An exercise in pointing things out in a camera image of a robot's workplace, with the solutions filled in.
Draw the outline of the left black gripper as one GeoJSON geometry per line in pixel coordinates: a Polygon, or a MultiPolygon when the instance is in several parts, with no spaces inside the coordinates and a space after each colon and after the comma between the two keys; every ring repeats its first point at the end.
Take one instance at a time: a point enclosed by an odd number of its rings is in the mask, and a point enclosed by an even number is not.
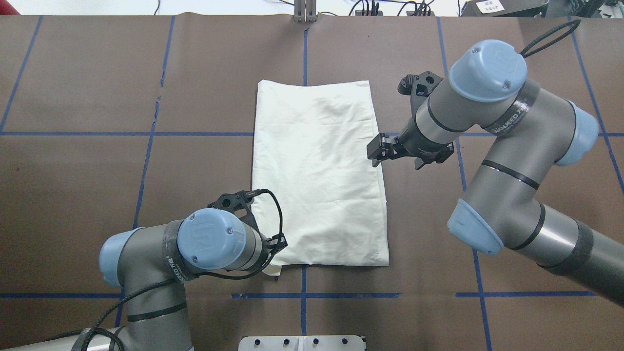
{"type": "Polygon", "coordinates": [[[254,266],[268,266],[274,259],[274,256],[288,246],[284,233],[278,233],[271,238],[261,237],[259,256],[254,266]]]}

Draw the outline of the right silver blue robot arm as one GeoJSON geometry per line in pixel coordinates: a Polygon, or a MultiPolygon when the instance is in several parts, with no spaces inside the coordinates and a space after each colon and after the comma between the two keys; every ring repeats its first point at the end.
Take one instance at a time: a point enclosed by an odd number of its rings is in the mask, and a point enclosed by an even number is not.
{"type": "Polygon", "coordinates": [[[413,157],[416,169],[443,163],[453,142],[480,126],[496,139],[448,231],[480,253],[516,251],[622,305],[623,245],[534,198],[552,166],[574,164],[593,148],[599,123],[528,78],[525,57],[488,39],[468,49],[445,78],[407,75],[397,90],[410,96],[411,116],[398,136],[373,137],[367,157],[373,167],[401,157],[413,157]]]}

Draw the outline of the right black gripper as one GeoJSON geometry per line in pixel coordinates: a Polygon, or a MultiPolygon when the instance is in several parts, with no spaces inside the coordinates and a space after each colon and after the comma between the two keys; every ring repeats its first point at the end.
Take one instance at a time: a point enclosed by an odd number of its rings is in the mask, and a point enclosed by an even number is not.
{"type": "Polygon", "coordinates": [[[429,140],[411,118],[397,137],[378,134],[366,146],[367,158],[372,167],[384,160],[415,157],[414,168],[420,170],[431,163],[443,163],[455,153],[454,144],[440,144],[429,140]]]}

